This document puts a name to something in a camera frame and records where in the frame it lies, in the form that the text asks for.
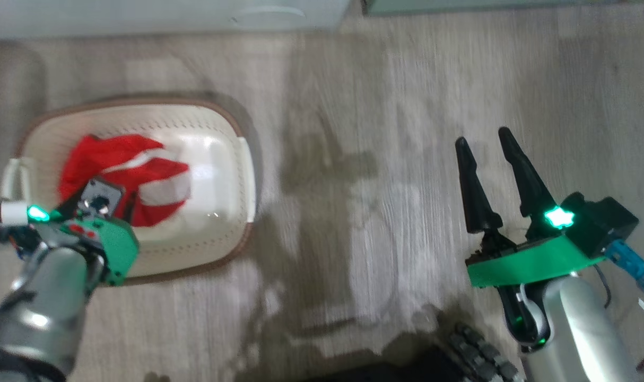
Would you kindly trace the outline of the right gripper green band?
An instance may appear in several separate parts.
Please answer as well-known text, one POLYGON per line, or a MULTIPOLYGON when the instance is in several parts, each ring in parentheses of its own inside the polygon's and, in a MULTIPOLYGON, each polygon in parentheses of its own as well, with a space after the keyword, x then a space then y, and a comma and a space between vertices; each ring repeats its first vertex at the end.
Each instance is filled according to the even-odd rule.
POLYGON ((466 138, 455 141, 461 198, 468 233, 484 232, 481 247, 466 260, 468 278, 475 288, 506 287, 551 280, 605 261, 591 258, 569 237, 576 227, 572 211, 557 208, 543 179, 506 126, 498 130, 502 152, 512 167, 519 194, 519 211, 534 230, 556 230, 553 236, 516 244, 498 229, 501 216, 490 206, 477 176, 477 162, 466 138))

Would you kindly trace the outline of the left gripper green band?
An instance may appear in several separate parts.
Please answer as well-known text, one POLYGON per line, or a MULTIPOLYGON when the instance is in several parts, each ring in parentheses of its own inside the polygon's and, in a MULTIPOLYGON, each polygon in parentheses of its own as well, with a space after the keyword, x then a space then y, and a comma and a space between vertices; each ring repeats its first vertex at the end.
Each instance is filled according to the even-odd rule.
POLYGON ((131 226, 112 214, 121 193, 75 194, 49 213, 51 223, 76 238, 76 245, 104 261, 100 281, 121 286, 135 263, 140 245, 131 226))

